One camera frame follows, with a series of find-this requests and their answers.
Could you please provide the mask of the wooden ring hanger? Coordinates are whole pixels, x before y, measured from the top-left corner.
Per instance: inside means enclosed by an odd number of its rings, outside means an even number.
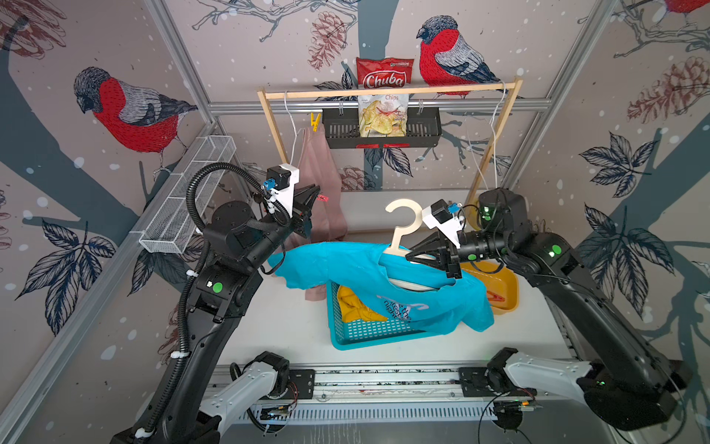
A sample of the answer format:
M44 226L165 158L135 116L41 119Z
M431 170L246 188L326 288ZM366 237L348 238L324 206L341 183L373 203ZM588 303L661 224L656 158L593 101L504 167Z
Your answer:
M388 247L386 247L383 252L384 255L395 256L400 258L405 258L408 251L403 249L401 246L402 238L410 235L423 225L423 207L413 201L412 199L397 199L390 202L386 206L386 212L393 213L398 209L407 208L412 211L413 221L409 225L401 226L397 225L394 228L391 242ZM421 282L421 277L418 275L423 265L412 263L417 266L416 270L412 273L407 274L403 279L397 277L388 277L391 284L396 287L408 290L409 292L430 292L435 290L435 287L423 285Z

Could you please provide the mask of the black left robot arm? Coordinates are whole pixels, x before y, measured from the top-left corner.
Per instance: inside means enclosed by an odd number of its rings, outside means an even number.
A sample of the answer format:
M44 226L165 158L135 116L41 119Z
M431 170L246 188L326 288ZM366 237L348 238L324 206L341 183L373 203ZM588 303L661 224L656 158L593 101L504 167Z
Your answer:
M224 203L209 222L197 207L204 179L231 171L258 192L266 210L257 218L248 203ZM166 375L136 423L116 434L114 443L218 443L235 421L260 399L291 388L290 362L264 352L213 397L205 392L230 337L240 325L264 276L279 270L268 260L292 234L307 238L317 185L299 188L300 172L282 164L257 181L247 170L219 162L195 173L186 190L186 208L203 234L203 248L177 304L177 349Z

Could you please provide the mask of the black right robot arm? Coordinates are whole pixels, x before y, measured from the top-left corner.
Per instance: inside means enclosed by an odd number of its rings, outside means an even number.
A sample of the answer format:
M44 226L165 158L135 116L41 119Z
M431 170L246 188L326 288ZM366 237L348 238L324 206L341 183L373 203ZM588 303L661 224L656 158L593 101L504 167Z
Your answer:
M486 366L493 392L551 392L578 401L623 431L669 421L691 381L690 368L665 357L632 327L574 248L558 234L535 231L524 198L510 190L480 195L476 231L464 229L461 210L444 200L425 207L422 220L433 235L407 259L454 279L462 277L462 265L494 259L540 290L597 354L592 362L573 362L506 347Z

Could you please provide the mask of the teal t-shirt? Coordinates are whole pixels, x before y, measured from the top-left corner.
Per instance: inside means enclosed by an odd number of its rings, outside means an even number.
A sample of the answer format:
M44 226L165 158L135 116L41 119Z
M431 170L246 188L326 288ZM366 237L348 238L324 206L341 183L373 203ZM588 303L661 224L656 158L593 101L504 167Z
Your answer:
M484 283L387 255L384 244L306 244L268 259L291 289L309 290L334 282L347 287L369 309L413 329L446 335L464 323L483 332L494 325Z

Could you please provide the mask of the yellow t-shirt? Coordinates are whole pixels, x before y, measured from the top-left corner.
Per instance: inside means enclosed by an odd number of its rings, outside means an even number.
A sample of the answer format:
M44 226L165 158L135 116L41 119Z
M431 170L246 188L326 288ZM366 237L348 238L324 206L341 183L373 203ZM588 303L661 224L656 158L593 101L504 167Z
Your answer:
M355 321L386 322L388 318L367 307L349 288L340 287L337 292L338 306L344 323Z

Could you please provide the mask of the white wire hanger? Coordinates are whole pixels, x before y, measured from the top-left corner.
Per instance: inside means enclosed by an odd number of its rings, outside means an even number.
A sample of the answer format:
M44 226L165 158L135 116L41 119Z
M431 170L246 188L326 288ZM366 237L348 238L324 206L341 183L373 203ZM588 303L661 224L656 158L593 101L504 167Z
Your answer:
M486 182L486 172L490 165L490 161L492 159L496 159L500 114L504 110L504 103L508 99L508 85L504 81L500 82L500 89L502 90L501 98L497 102L489 120L491 137L489 138L489 141L487 143L486 151L484 151L484 154L482 155L480 161L476 164L477 174L474 178L473 186L471 187L471 192L473 194L476 194L478 192L481 184L484 184L484 188L486 188L486 190L490 189L489 185Z

